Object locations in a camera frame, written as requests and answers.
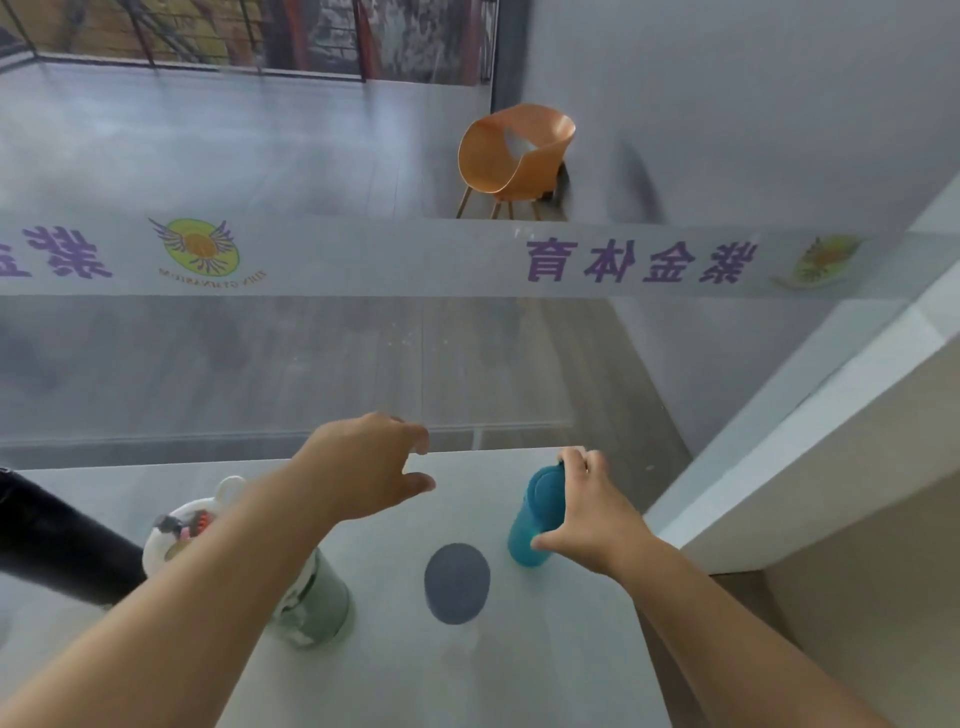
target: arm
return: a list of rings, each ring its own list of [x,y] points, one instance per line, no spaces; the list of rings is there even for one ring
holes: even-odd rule
[[[653,624],[716,725],[890,724],[670,544],[613,486],[597,451],[561,453],[566,519],[534,548],[613,578]]]
[[[270,614],[339,521],[431,490],[401,474],[419,425],[382,415],[318,429],[157,577],[0,709],[0,728],[213,726]]]

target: banner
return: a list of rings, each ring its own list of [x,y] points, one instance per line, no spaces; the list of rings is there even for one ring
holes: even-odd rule
[[[903,235],[319,216],[0,214],[0,294],[899,298]],[[952,238],[937,241],[954,255]]]

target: grey floor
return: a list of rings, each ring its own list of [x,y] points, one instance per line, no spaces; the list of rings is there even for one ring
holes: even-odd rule
[[[454,216],[460,138],[490,111],[485,86],[69,64],[3,74],[0,99],[0,208],[394,220]]]
[[[0,98],[0,210],[395,220],[455,214],[489,109],[483,87],[62,64],[0,75]],[[642,507],[689,461],[606,301],[21,296],[0,344],[20,468],[283,457],[372,409],[436,449],[605,449]]]

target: water bottle lid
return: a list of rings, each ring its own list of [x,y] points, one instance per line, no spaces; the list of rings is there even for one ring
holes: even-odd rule
[[[527,485],[527,503],[544,530],[559,528],[566,515],[564,465],[540,468]]]

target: table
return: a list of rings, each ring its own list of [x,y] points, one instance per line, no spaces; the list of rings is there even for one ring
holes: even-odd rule
[[[432,474],[435,492],[341,523],[322,543],[354,599],[348,634],[304,651],[265,635],[220,725],[669,726],[630,599],[561,557],[527,570],[507,552],[526,480],[554,455],[517,449],[413,456],[410,468]],[[256,477],[277,464],[26,474],[142,543],[157,513],[212,492],[226,475]],[[458,542],[483,553],[492,581],[480,615],[451,626],[428,609],[423,572],[438,548]],[[11,582],[0,584],[4,597]],[[98,617],[37,587],[15,587],[0,649],[2,694]]]

